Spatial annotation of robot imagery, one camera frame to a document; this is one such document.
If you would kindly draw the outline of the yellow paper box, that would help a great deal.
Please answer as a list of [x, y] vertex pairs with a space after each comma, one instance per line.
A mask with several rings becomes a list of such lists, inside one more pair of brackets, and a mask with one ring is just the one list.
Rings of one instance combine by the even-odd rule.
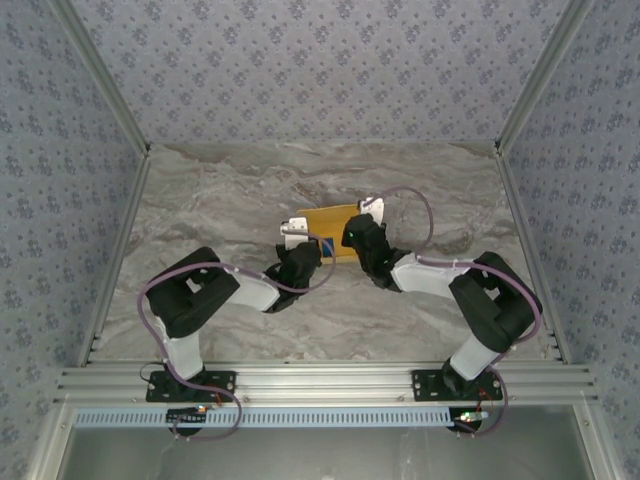
[[338, 263], [355, 263], [355, 250], [342, 245], [344, 227], [348, 220], [359, 213], [356, 204], [337, 205], [322, 208], [301, 209], [300, 217], [307, 220], [311, 233], [322, 237], [333, 249]]

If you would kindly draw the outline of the grey metal sheet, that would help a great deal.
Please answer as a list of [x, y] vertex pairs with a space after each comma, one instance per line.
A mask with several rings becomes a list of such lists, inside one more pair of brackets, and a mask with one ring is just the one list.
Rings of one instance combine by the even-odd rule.
[[584, 405], [513, 406], [482, 437], [441, 427], [259, 425], [221, 441], [179, 441], [135, 415], [63, 408], [27, 480], [627, 480]]

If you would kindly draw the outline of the small black controller board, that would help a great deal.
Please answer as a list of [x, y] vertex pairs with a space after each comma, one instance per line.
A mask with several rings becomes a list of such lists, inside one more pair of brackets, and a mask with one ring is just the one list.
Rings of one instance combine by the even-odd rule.
[[204, 406], [171, 408], [166, 411], [165, 422], [172, 426], [181, 424], [203, 424], [207, 417], [207, 408]]
[[450, 415], [453, 421], [450, 430], [469, 434], [477, 432], [482, 423], [490, 416], [488, 412], [483, 410], [468, 410], [465, 408], [453, 408], [450, 410]]

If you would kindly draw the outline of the long aluminium mounting rail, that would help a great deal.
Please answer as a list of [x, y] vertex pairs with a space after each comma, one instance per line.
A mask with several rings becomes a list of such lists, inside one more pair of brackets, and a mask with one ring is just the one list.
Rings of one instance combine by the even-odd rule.
[[[222, 363], [210, 370], [237, 374], [236, 395], [252, 406], [400, 406], [413, 401], [411, 372], [435, 369], [434, 363]], [[599, 400], [587, 366], [550, 361], [507, 361], [496, 370], [509, 402], [572, 405]], [[146, 383], [132, 362], [103, 362], [65, 369], [54, 391], [56, 402], [77, 405], [142, 403]]]

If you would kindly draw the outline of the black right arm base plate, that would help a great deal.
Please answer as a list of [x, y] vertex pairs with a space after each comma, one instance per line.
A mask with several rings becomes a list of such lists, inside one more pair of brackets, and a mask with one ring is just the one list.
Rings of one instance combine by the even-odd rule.
[[504, 392], [495, 373], [483, 372], [465, 380], [453, 370], [413, 370], [412, 392], [417, 402], [502, 400]]

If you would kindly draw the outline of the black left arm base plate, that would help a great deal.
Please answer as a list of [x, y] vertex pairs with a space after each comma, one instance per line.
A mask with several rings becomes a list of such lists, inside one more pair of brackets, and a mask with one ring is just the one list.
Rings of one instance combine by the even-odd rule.
[[[217, 387], [226, 389], [231, 393], [235, 392], [236, 372], [235, 371], [209, 371], [203, 370], [189, 382], [201, 386]], [[203, 391], [186, 387], [178, 382], [168, 370], [154, 371], [148, 380], [146, 401], [149, 403], [230, 403], [231, 399], [219, 393]]]

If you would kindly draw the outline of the aluminium corner post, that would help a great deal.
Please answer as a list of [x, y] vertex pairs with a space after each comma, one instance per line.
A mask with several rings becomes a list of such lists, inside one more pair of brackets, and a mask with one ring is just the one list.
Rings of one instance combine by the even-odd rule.
[[534, 63], [521, 93], [496, 138], [495, 148], [499, 156], [504, 157], [517, 140], [594, 3], [595, 0], [567, 0], [564, 10], [551, 30], [539, 58]]
[[148, 143], [144, 134], [71, 0], [47, 0], [47, 2], [124, 135], [134, 149], [140, 155], [145, 156], [148, 152]]

